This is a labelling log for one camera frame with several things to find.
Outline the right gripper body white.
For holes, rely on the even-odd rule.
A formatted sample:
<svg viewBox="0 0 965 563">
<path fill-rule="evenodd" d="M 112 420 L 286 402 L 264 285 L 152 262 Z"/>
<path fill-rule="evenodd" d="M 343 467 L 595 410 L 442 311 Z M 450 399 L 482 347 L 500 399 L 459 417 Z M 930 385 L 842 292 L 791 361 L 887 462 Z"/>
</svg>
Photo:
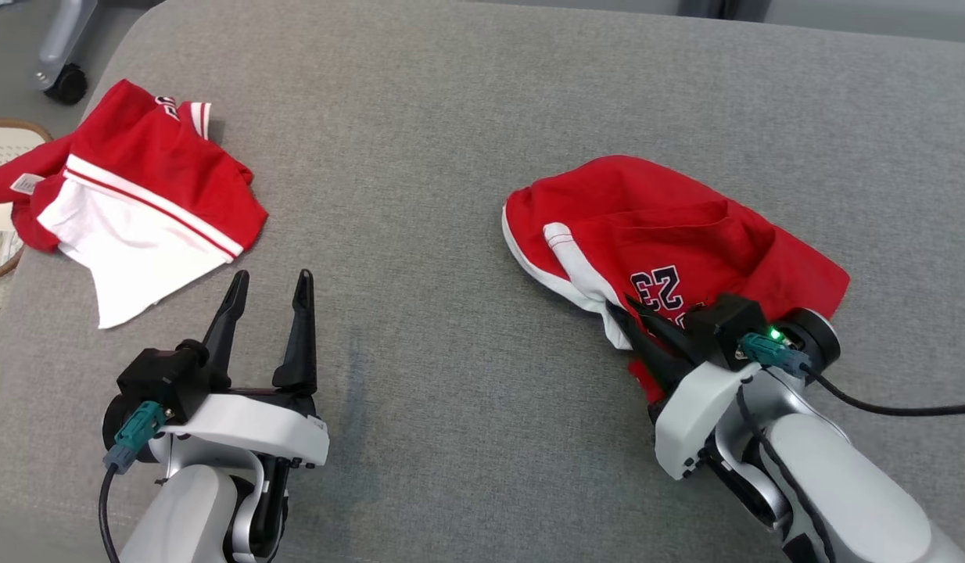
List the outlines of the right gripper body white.
<svg viewBox="0 0 965 563">
<path fill-rule="evenodd" d="M 655 459 L 669 477 L 685 478 L 743 382 L 761 368 L 753 361 L 731 371 L 704 361 L 680 381 L 655 420 Z"/>
</svg>

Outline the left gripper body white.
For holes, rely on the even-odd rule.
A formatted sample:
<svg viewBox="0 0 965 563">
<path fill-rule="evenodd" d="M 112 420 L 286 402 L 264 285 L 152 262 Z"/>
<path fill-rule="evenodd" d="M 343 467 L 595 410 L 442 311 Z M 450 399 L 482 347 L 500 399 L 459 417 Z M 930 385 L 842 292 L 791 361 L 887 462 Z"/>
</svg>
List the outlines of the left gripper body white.
<svg viewBox="0 0 965 563">
<path fill-rule="evenodd" d="M 167 424 L 167 469 L 190 464 L 250 469 L 260 455 L 296 469 L 328 460 L 328 426 L 309 393 L 211 393 L 183 424 Z"/>
</svg>

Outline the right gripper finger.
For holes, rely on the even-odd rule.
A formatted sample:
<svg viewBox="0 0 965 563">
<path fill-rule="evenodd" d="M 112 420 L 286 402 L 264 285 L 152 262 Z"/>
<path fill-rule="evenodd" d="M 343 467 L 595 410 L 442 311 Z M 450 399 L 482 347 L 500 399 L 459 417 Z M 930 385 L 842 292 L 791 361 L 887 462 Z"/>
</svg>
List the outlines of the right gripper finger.
<svg viewBox="0 0 965 563">
<path fill-rule="evenodd" d="M 680 360 L 674 357 L 627 309 L 607 304 L 608 312 L 628 339 L 637 359 L 662 393 L 671 393 L 680 381 Z"/>
<path fill-rule="evenodd" d="M 685 329 L 632 296 L 626 296 L 625 300 L 633 311 L 633 316 L 642 321 L 644 328 L 674 357 L 686 361 L 690 366 L 703 363 L 703 353 L 697 349 Z"/>
</svg>

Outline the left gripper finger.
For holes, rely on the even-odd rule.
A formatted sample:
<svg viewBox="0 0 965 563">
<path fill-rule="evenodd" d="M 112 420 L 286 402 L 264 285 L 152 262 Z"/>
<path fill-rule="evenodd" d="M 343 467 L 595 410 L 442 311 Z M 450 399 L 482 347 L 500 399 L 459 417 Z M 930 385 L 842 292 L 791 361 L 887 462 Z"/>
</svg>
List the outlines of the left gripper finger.
<svg viewBox="0 0 965 563">
<path fill-rule="evenodd" d="M 230 353 L 237 321 L 246 309 L 248 285 L 248 271 L 236 271 L 205 334 L 203 345 L 210 356 L 205 361 L 204 370 L 210 379 L 211 391 L 228 391 L 231 388 L 228 375 Z"/>
<path fill-rule="evenodd" d="M 317 392 L 317 324 L 314 278 L 301 270 L 292 295 L 292 328 L 282 364 L 275 368 L 272 385 L 286 393 Z"/>
</svg>

